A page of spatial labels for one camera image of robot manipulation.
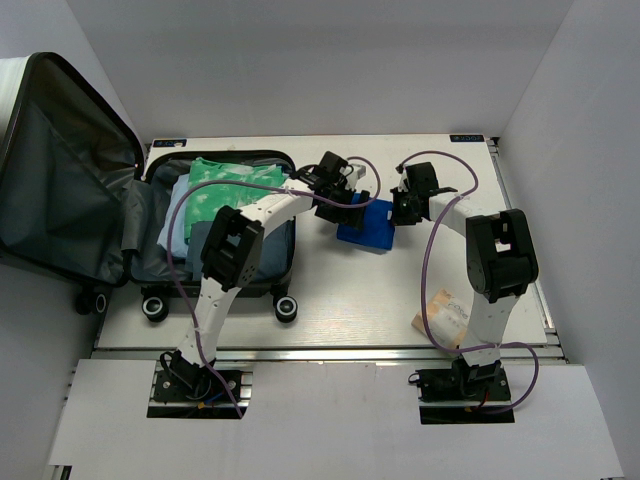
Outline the light blue garment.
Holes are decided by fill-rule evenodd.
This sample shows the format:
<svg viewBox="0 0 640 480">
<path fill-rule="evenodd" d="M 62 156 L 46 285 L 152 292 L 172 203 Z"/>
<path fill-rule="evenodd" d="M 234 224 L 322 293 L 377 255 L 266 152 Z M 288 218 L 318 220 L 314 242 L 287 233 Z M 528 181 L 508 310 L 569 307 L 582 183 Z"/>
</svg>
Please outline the light blue garment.
<svg viewBox="0 0 640 480">
<path fill-rule="evenodd" d="M 165 221 L 160 230 L 157 244 L 170 251 L 174 258 L 185 260 L 188 255 L 188 242 L 185 239 L 186 204 L 177 208 L 179 200 L 189 189 L 189 175 L 180 175 L 171 191 L 170 202 L 165 214 Z"/>
</svg>

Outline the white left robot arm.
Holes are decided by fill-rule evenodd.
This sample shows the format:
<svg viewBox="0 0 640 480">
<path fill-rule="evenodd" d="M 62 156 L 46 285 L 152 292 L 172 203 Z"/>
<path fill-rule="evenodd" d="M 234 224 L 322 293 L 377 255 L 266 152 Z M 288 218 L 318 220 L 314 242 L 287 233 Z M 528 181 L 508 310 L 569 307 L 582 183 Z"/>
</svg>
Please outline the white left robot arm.
<svg viewBox="0 0 640 480">
<path fill-rule="evenodd" d="M 280 187 L 235 180 L 212 180 L 191 188 L 187 194 L 212 185 L 238 185 L 268 194 L 234 209 L 222 207 L 213 222 L 201 252 L 203 262 L 197 303 L 189 307 L 192 326 L 176 349 L 187 362 L 177 376 L 177 387 L 188 398 L 199 399 L 211 387 L 210 368 L 229 309 L 241 289 L 257 273 L 264 239 L 296 216 L 314 210 L 335 224 L 362 227 L 365 209 L 378 196 L 365 190 L 353 201 L 356 185 L 366 173 L 377 170 L 363 159 L 359 165 L 326 152 L 318 165 L 293 172 Z"/>
</svg>

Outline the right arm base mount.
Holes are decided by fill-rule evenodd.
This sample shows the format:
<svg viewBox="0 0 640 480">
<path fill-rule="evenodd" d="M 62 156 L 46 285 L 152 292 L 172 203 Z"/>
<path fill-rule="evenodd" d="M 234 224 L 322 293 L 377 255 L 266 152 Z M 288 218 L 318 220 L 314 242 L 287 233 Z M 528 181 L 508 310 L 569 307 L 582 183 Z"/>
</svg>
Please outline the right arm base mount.
<svg viewBox="0 0 640 480">
<path fill-rule="evenodd" d="M 420 369 L 408 384 L 418 390 L 422 425 L 513 424 L 511 391 L 502 366 L 492 375 L 471 379 L 462 363 L 449 368 Z"/>
</svg>

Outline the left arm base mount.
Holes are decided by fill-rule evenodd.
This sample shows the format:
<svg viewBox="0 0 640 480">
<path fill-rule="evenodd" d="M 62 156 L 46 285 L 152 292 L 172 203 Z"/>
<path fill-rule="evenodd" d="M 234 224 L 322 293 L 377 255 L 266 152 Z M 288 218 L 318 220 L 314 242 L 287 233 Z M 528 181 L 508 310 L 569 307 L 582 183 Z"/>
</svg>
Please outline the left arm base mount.
<svg viewBox="0 0 640 480">
<path fill-rule="evenodd" d="M 186 386 L 157 363 L 149 395 L 147 417 L 156 419 L 239 420 L 220 380 L 206 370 L 195 388 Z"/>
</svg>

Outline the royal blue towel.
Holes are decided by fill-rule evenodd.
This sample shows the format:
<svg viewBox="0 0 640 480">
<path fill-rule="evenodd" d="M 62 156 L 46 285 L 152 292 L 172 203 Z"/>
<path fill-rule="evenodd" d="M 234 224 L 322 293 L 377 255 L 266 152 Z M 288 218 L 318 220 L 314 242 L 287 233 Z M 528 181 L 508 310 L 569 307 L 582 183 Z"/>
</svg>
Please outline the royal blue towel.
<svg viewBox="0 0 640 480">
<path fill-rule="evenodd" d="M 362 230 L 339 225 L 336 238 L 362 247 L 390 251 L 395 235 L 395 226 L 391 222 L 392 208 L 391 201 L 375 200 L 366 207 Z"/>
</svg>

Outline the slate blue garment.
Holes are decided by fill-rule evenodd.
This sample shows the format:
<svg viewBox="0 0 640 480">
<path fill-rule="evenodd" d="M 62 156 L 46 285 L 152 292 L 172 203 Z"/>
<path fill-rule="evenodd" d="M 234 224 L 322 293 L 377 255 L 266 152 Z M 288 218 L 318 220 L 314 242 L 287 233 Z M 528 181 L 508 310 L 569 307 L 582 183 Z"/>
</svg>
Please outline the slate blue garment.
<svg viewBox="0 0 640 480">
<path fill-rule="evenodd" d="M 211 229 L 212 221 L 197 222 L 192 225 L 185 267 L 192 273 L 192 280 L 202 277 L 203 262 L 201 252 Z M 283 276 L 288 270 L 291 252 L 295 244 L 294 223 L 287 221 L 264 238 L 261 258 L 253 282 L 263 282 Z"/>
</svg>

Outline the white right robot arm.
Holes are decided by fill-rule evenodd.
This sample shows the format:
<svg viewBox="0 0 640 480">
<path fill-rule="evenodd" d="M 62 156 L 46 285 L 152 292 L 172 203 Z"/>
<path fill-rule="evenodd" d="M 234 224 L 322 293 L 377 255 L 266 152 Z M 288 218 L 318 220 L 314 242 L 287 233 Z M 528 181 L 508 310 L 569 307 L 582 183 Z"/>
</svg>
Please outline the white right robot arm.
<svg viewBox="0 0 640 480">
<path fill-rule="evenodd" d="M 498 368 L 499 348 L 514 306 L 539 274 L 526 215 L 519 209 L 486 209 L 467 193 L 440 187 L 429 162 L 402 164 L 396 170 L 401 182 L 392 190 L 392 222 L 434 223 L 421 272 L 422 310 L 427 307 L 427 269 L 438 228 L 444 225 L 465 239 L 466 273 L 474 290 L 471 313 L 462 341 L 455 348 L 440 349 L 460 356 L 465 364 L 451 374 L 453 390 L 463 398 L 475 398 L 488 385 L 484 370 Z"/>
</svg>

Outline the green white tie-dye shirt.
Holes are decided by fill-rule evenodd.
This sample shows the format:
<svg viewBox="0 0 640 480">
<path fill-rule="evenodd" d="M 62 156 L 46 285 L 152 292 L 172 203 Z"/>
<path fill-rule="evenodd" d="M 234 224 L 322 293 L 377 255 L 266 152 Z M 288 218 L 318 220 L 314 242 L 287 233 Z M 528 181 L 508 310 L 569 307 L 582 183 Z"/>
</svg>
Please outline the green white tie-dye shirt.
<svg viewBox="0 0 640 480">
<path fill-rule="evenodd" d="M 229 162 L 215 162 L 196 158 L 189 172 L 188 187 L 213 180 L 230 180 L 270 187 L 282 187 L 288 174 L 282 166 L 268 164 L 249 166 Z M 198 189 L 186 200 L 184 239 L 191 241 L 196 223 L 211 222 L 219 209 L 228 205 L 234 209 L 249 205 L 263 198 L 268 191 L 235 184 L 213 184 Z"/>
</svg>

